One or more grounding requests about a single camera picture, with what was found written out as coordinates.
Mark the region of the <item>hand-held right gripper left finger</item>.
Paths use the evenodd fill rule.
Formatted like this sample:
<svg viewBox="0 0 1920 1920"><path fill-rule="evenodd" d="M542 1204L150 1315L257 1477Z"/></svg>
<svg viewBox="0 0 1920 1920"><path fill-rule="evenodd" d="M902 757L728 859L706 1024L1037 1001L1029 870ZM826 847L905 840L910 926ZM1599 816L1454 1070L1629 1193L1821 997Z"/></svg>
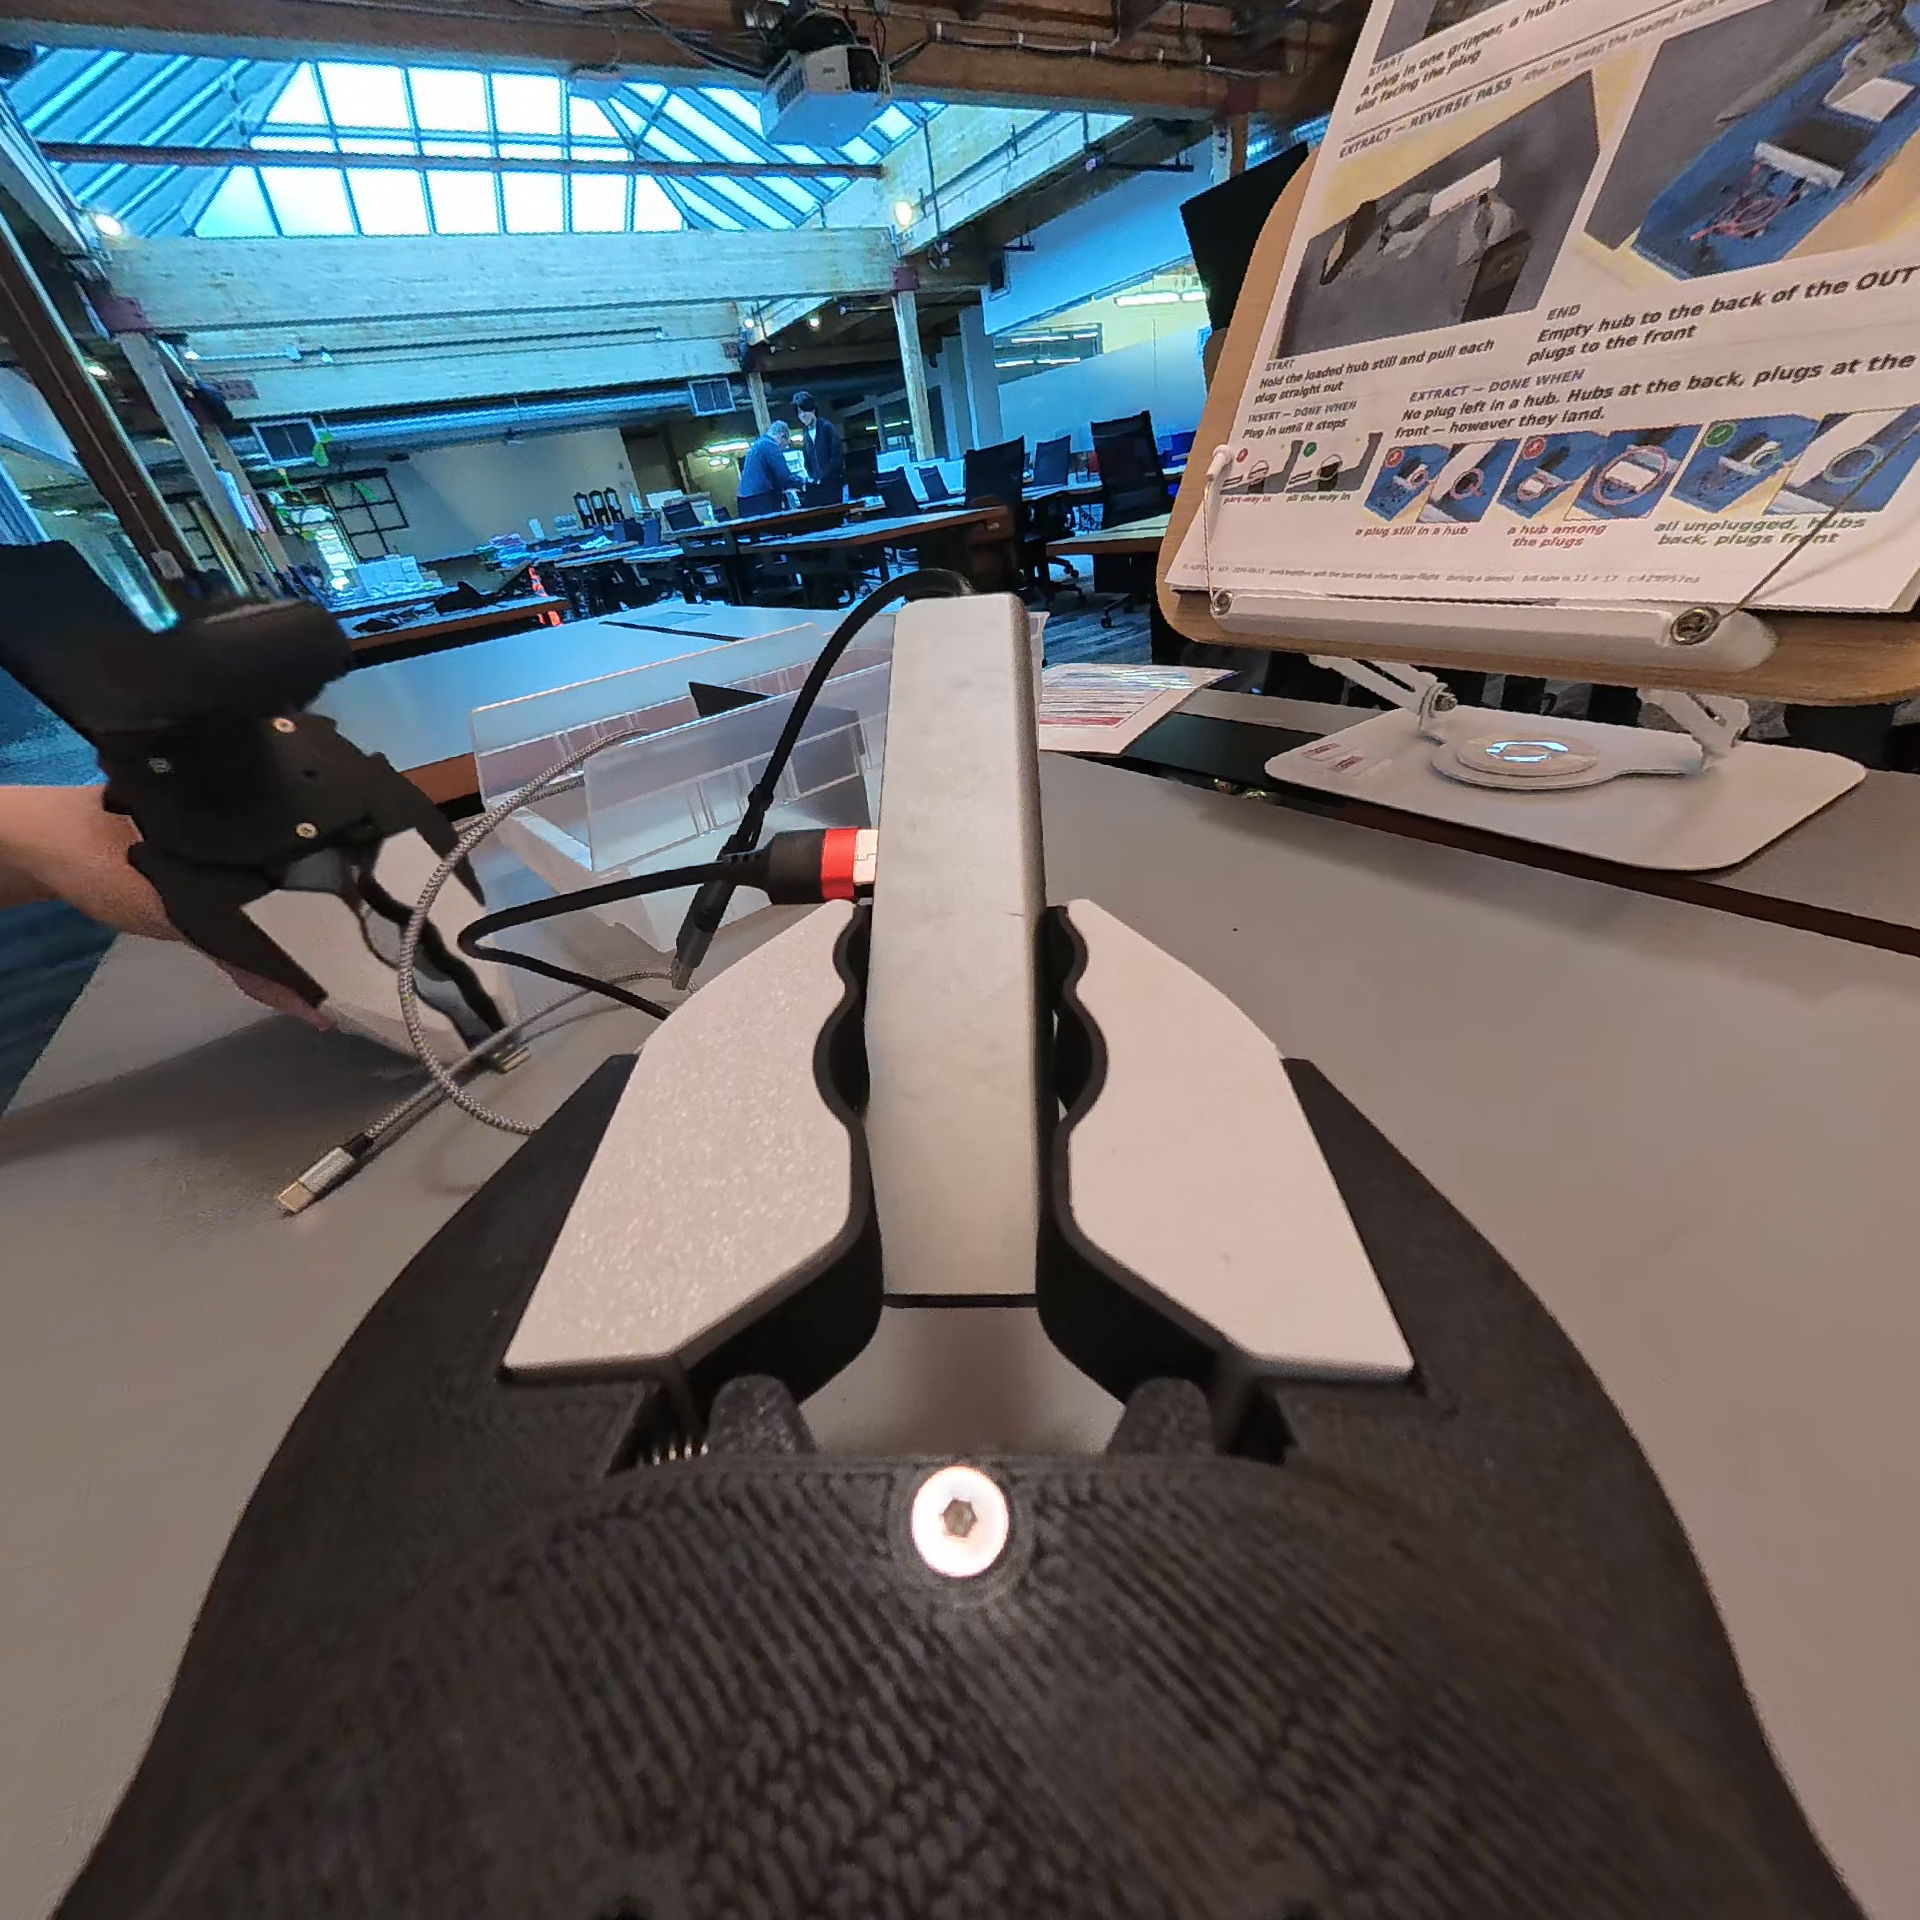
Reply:
<svg viewBox="0 0 1920 1920"><path fill-rule="evenodd" d="M866 1164L824 1056L857 919L815 907L643 1045L504 1352L511 1379L690 1385L857 1241Z"/></svg>

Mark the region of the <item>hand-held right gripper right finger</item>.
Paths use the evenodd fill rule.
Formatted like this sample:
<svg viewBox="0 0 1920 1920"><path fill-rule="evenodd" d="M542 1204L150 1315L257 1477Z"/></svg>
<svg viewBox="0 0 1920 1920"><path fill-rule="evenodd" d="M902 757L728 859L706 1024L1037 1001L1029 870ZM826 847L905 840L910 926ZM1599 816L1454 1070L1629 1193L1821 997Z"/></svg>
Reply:
<svg viewBox="0 0 1920 1920"><path fill-rule="evenodd" d="M1277 1043L1106 907L1048 911L1040 1318L1105 1387L1414 1372Z"/></svg>

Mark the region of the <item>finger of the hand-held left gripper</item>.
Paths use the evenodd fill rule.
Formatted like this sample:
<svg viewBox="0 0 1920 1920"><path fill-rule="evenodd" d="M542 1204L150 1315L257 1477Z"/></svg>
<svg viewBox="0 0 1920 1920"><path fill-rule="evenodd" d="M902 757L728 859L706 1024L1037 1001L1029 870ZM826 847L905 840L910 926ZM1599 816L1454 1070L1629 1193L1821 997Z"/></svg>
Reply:
<svg viewBox="0 0 1920 1920"><path fill-rule="evenodd" d="M273 1011L318 1011L321 982L261 929L248 907L280 891L286 862L211 862L135 839L131 868L161 900L168 926L229 981Z"/></svg>
<svg viewBox="0 0 1920 1920"><path fill-rule="evenodd" d="M384 973L376 1011L394 1028L399 1045L411 1046L400 1016L400 937L421 895L442 864L434 847L359 847L352 852L352 883L365 935ZM429 905L417 940L414 982L417 1019L432 1059L463 1059L520 1016L518 989L507 969L472 957L459 935L485 911L464 868L454 868Z"/></svg>

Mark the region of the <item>clear plastic bin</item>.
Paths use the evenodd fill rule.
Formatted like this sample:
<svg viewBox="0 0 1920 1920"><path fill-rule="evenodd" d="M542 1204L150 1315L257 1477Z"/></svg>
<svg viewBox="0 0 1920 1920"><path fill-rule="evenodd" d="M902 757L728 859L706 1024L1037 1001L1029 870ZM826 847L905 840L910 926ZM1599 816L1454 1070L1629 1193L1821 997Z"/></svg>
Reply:
<svg viewBox="0 0 1920 1920"><path fill-rule="evenodd" d="M877 615L841 653L775 788L766 831L878 828L894 623L894 609ZM490 806L563 757L613 741L496 828L493 846L552 894L704 864L746 816L829 637L831 625L807 620L478 707L472 757Z"/></svg>

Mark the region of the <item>grey usb hub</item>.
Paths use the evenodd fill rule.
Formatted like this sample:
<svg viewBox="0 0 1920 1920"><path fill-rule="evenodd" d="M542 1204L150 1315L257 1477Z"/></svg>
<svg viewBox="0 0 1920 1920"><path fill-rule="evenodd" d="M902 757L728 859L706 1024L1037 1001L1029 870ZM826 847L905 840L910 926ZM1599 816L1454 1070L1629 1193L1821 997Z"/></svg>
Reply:
<svg viewBox="0 0 1920 1920"><path fill-rule="evenodd" d="M893 1304L1007 1304L1037 1286L1039 688L1013 595L899 615L866 989L866 1137Z"/></svg>

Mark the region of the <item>person's left forearm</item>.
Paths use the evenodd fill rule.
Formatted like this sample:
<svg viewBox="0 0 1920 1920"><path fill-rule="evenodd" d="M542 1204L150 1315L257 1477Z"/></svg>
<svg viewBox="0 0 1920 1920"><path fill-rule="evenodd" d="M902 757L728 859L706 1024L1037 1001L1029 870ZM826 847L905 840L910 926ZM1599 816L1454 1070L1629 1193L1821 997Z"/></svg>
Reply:
<svg viewBox="0 0 1920 1920"><path fill-rule="evenodd" d="M3 910L69 903L71 872L89 851L99 788L3 785Z"/></svg>

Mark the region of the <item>person's left hand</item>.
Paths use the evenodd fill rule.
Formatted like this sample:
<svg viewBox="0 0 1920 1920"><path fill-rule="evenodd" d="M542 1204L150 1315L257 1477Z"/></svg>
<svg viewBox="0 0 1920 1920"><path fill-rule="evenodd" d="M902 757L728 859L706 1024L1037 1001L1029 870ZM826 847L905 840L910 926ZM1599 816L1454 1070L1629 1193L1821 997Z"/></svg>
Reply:
<svg viewBox="0 0 1920 1920"><path fill-rule="evenodd" d="M128 864L128 851L137 840L137 829L128 816L111 811L105 791L99 788L99 813L89 829L89 847L71 872L69 903L83 917L99 920L115 933L127 933L145 940L186 944L161 913L161 900L145 878ZM274 1011L277 1015L296 1016L318 1031L333 1031L335 1024L322 1011Z"/></svg>

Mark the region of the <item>white sheet red label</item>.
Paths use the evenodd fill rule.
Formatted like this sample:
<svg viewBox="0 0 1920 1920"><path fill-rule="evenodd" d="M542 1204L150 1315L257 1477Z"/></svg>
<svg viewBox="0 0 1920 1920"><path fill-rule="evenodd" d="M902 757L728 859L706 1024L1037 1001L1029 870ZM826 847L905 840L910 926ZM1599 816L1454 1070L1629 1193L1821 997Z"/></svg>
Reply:
<svg viewBox="0 0 1920 1920"><path fill-rule="evenodd" d="M1126 757L1193 692L1227 678L1226 667L1162 663L1054 663L1042 667L1040 752Z"/></svg>

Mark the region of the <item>long wooden table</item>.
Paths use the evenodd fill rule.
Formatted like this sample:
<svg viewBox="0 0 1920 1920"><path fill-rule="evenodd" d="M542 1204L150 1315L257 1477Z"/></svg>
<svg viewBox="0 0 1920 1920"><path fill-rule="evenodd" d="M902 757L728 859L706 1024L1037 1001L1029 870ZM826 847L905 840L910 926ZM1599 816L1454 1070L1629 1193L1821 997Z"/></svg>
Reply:
<svg viewBox="0 0 1920 1920"><path fill-rule="evenodd" d="M731 606L838 608L855 589L910 568L957 571L984 591L1023 585L1016 513L1001 502L937 511L851 504L728 519L677 537L696 583L717 577Z"/></svg>

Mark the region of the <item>skylight window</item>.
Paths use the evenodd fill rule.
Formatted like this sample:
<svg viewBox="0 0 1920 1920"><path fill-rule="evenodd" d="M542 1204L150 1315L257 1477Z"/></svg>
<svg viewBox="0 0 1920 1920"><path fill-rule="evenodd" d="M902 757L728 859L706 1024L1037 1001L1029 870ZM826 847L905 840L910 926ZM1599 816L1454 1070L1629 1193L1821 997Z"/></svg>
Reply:
<svg viewBox="0 0 1920 1920"><path fill-rule="evenodd" d="M941 111L771 142L737 86L6 36L6 102L71 193L142 238L795 231Z"/></svg>

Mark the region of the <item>group of black office chairs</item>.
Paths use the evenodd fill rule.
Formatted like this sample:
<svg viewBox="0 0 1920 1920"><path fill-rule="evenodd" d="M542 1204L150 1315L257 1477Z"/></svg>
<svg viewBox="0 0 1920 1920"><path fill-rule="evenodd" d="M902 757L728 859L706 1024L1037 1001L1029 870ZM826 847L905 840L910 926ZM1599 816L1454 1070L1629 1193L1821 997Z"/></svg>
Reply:
<svg viewBox="0 0 1920 1920"><path fill-rule="evenodd" d="M1091 577L1081 580L1054 545L1077 531L1077 511L1098 504L1099 532L1171 511L1175 477L1162 459L1162 444L1150 414L1096 424L1091 451L1094 493L1075 479L1073 439L1058 436L1029 447L1023 439L969 447L962 454L960 488L946 487L941 465L882 465L877 477L854 483L857 496L877 496L893 511L941 508L1007 504L1016 513L1021 585L1049 604L1057 591L1077 591L1102 601L1105 621L1121 609L1145 608L1155 583L1150 556L1094 557Z"/></svg>

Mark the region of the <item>instruction sheet on wooden stand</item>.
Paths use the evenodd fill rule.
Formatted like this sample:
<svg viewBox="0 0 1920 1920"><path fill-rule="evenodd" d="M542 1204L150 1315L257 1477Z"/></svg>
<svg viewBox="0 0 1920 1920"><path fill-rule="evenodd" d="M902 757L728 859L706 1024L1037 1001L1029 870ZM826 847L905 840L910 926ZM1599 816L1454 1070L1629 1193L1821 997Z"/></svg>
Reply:
<svg viewBox="0 0 1920 1920"><path fill-rule="evenodd" d="M1373 691L1321 735L1267 753L1255 791L1362 824L1642 885L1720 878L1800 847L1865 782L1859 747L1774 747L1754 703L1879 723L1915 697L1915 612L1573 606L1309 597L1227 583L1231 504L1257 454L1233 441L1255 395L1263 316L1306 205L1306 165L1265 217L1160 557L1160 606L1186 640L1265 647ZM1669 728L1555 723L1456 703L1442 667L1543 667L1625 688Z"/></svg>

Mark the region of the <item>white ceiling projector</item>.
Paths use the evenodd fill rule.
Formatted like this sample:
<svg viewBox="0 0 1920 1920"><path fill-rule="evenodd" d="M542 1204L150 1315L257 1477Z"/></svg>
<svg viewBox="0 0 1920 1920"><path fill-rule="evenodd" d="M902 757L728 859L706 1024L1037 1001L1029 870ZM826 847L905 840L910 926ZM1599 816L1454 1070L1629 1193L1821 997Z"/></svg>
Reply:
<svg viewBox="0 0 1920 1920"><path fill-rule="evenodd" d="M882 62L864 40L787 52L759 94L759 133L775 147L840 151L882 113Z"/></svg>

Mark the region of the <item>black monitor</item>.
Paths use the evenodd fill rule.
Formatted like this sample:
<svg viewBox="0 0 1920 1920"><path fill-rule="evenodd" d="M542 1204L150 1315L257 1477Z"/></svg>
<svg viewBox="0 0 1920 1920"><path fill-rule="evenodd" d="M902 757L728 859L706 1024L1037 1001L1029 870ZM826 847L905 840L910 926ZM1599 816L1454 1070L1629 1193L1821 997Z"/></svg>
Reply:
<svg viewBox="0 0 1920 1920"><path fill-rule="evenodd" d="M1214 331L1233 321L1265 222L1290 179L1287 166L1279 174L1257 166L1182 204L1189 254Z"/></svg>

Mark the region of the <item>printed instruction sheet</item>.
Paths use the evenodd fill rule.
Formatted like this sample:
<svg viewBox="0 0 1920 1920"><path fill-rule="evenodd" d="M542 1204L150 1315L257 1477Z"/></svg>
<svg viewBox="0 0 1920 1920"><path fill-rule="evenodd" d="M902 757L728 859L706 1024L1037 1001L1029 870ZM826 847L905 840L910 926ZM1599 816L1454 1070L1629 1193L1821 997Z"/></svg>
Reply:
<svg viewBox="0 0 1920 1920"><path fill-rule="evenodd" d="M1919 5L1375 5L1181 589L1915 608Z"/></svg>

